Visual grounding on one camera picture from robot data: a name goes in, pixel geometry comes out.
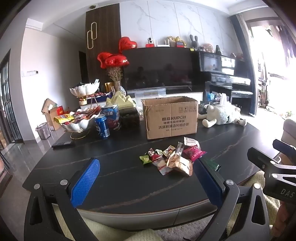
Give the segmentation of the person right hand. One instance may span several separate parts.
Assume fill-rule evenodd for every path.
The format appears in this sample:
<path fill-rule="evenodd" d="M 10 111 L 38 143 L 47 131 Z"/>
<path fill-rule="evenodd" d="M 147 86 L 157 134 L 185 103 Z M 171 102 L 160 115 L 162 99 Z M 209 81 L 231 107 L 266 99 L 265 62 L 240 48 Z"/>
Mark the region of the person right hand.
<path fill-rule="evenodd" d="M 271 235 L 273 237 L 280 237 L 280 235 L 285 231 L 289 219 L 295 212 L 295 205 L 290 203 L 285 203 L 284 201 L 280 201 L 280 207 L 276 214 L 275 222 L 271 229 Z"/>

